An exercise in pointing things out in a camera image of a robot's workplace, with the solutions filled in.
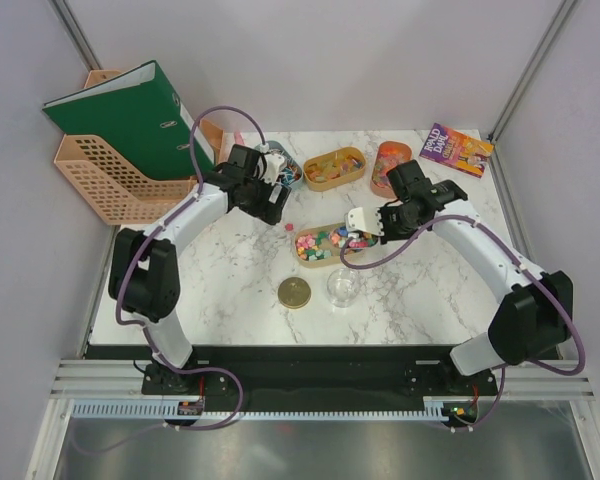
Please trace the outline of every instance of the book cover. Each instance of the book cover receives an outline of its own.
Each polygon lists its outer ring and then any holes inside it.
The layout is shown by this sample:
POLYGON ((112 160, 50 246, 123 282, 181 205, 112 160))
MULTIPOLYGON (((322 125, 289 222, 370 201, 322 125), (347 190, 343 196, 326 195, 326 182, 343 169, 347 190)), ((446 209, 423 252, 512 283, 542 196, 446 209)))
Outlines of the book cover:
POLYGON ((420 156, 481 178, 491 152, 490 143, 434 123, 420 156))

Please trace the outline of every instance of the book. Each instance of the book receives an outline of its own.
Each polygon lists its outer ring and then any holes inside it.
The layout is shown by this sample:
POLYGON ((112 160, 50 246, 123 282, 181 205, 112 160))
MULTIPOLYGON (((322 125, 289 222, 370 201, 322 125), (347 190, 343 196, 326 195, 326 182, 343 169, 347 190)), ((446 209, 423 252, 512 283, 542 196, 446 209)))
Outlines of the book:
MULTIPOLYGON (((156 61, 47 102, 42 110, 67 135, 102 137, 149 178, 195 174, 189 154, 193 119, 156 61)), ((201 170, 213 168, 213 149, 199 129, 194 148, 201 170)))
POLYGON ((434 123, 420 156, 481 178, 493 145, 434 123))

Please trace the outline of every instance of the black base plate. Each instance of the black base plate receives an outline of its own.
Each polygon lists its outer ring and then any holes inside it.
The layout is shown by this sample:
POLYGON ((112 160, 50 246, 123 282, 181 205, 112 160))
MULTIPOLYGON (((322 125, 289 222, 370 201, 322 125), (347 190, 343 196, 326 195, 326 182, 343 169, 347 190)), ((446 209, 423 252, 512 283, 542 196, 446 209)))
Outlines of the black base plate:
MULTIPOLYGON (((436 360, 451 346, 197 347, 198 366, 226 368, 242 382, 242 410, 253 412, 371 412, 422 410, 423 397, 496 394, 493 376, 484 372, 451 387, 436 360)), ((199 377, 181 383, 156 382, 155 364, 147 370, 145 395, 197 395, 199 377)), ((205 410, 232 411, 236 385, 226 376, 205 375, 205 410)))

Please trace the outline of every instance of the metal frame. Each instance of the metal frame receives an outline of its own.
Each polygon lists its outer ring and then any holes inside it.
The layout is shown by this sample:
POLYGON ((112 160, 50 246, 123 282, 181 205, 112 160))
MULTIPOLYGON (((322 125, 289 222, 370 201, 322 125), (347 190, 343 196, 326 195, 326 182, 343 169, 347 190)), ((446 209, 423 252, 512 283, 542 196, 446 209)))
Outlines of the metal frame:
MULTIPOLYGON (((148 361, 139 362, 140 366, 148 361)), ((576 365, 571 360, 549 361, 551 365, 569 369, 576 365)), ((174 401, 196 401, 197 396, 162 397, 142 395, 143 375, 128 360, 63 360, 53 384, 51 399, 45 413, 43 427, 38 435, 27 480, 51 479, 60 459, 68 422, 74 412, 85 416, 85 406, 97 405, 89 411, 89 418, 156 418, 156 405, 174 401), (135 409, 123 410, 124 406, 135 409)), ((425 399, 425 412, 369 412, 342 415, 244 414, 244 420, 387 420, 431 421, 439 414, 444 402, 467 401, 465 397, 430 397, 425 399)), ((576 426, 586 453, 593 478, 600 480, 600 415, 593 389, 586 372, 573 377, 556 377, 531 363, 507 369, 503 402, 568 401, 573 410, 576 426)), ((219 418, 221 413, 209 418, 219 418)))
POLYGON ((507 100, 506 105, 504 106, 502 113, 498 117, 496 124, 493 127, 492 132, 489 134, 489 140, 491 143, 497 143, 498 139, 502 135, 502 132, 507 127, 509 120, 513 116, 513 113, 518 108, 520 101, 524 97, 527 92, 527 88, 535 78, 538 73, 540 67, 544 63, 547 58, 547 54, 551 50, 551 47, 555 44, 558 39, 560 33, 564 30, 567 22, 571 18, 571 15, 575 11, 576 6, 580 3, 580 0, 562 0, 562 3, 556 10, 547 30, 544 32, 544 35, 540 39, 540 43, 536 47, 529 63, 525 67, 518 83, 516 84, 513 92, 511 92, 511 96, 509 100, 507 100))
POLYGON ((96 315, 98 314, 98 307, 100 306, 100 298, 102 298, 102 292, 107 284, 107 277, 109 274, 109 264, 111 263, 111 255, 113 255, 113 244, 116 240, 116 235, 120 227, 112 227, 107 238, 106 248, 102 258, 100 259, 100 275, 98 276, 94 288, 91 289, 91 295, 89 296, 89 310, 85 318, 82 321, 82 329, 80 331, 80 342, 78 344, 78 350, 76 351, 76 357, 82 358, 87 347, 89 346, 89 338, 93 330, 93 324, 96 321, 96 315))
POLYGON ((49 0, 51 8, 56 12, 62 25, 89 70, 102 70, 98 57, 85 36, 73 11, 65 0, 49 0))
MULTIPOLYGON (((100 62, 66 0, 49 0, 49 2, 63 23, 85 65, 90 69, 100 69, 100 62)), ((488 135, 489 140, 496 145, 491 165, 512 241, 521 253, 531 259, 533 258, 531 246, 506 180, 508 177, 503 159, 499 155, 497 141, 579 3, 579 0, 563 0, 561 2, 496 124, 488 135)), ((103 258, 103 273, 98 279, 97 287, 91 296, 92 308, 84 321, 83 341, 78 356, 84 354, 88 345, 99 298, 106 283, 106 265, 110 258, 114 236, 115 230, 112 230, 106 255, 103 258)), ((550 363, 559 365, 562 368, 574 366, 574 362, 571 361, 554 361, 550 363)), ((140 393, 141 385, 142 375, 133 368, 129 361, 66 360, 61 362, 26 479, 53 478, 67 432, 68 422, 71 413, 74 411, 76 401, 82 402, 100 398, 148 404, 150 402, 155 403, 156 399, 165 400, 162 397, 142 395, 140 393)), ((195 400, 197 397, 168 398, 169 401, 178 399, 195 400)), ((436 397, 429 400, 452 402, 466 400, 466 398, 436 397)), ((544 402, 547 400, 570 402, 591 472, 596 480, 600 480, 600 413, 586 373, 575 377, 556 377, 531 364, 523 364, 507 370, 502 401, 544 402)))

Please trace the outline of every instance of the white wall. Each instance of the white wall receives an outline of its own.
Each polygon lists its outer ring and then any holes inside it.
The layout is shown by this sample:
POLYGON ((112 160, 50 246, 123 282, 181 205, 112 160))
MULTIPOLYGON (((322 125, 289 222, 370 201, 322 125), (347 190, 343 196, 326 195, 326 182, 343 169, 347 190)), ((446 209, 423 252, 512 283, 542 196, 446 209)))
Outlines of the white wall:
POLYGON ((40 112, 85 75, 46 0, 0 2, 0 480, 24 476, 108 232, 53 167, 40 112))
POLYGON ((574 281, 600 398, 600 0, 578 7, 499 145, 536 260, 574 281))
POLYGON ((559 0, 67 0, 107 68, 269 131, 489 130, 559 0))

